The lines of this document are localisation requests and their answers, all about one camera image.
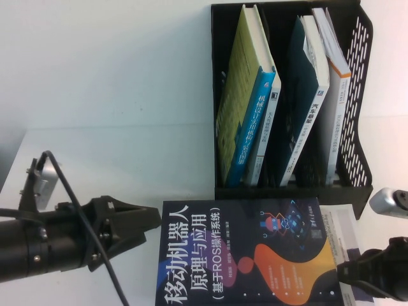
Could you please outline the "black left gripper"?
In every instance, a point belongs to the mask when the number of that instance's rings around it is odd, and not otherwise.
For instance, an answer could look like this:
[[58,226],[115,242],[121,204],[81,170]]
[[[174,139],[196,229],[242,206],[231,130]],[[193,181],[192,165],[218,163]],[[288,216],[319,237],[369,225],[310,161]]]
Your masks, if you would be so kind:
[[[144,244],[144,232],[161,225],[158,208],[124,203],[111,196],[93,198],[81,209],[108,259]],[[41,243],[42,272],[85,266],[93,272],[103,264],[102,252],[72,203],[59,203],[40,217],[47,234]]]

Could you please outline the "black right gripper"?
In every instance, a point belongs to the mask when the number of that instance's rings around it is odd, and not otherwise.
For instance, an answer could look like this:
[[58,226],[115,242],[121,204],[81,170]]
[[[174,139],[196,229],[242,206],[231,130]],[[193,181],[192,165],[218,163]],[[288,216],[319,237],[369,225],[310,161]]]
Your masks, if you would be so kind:
[[384,250],[369,249],[337,266],[340,282],[367,279],[368,292],[376,298],[407,300],[407,237],[393,237]]

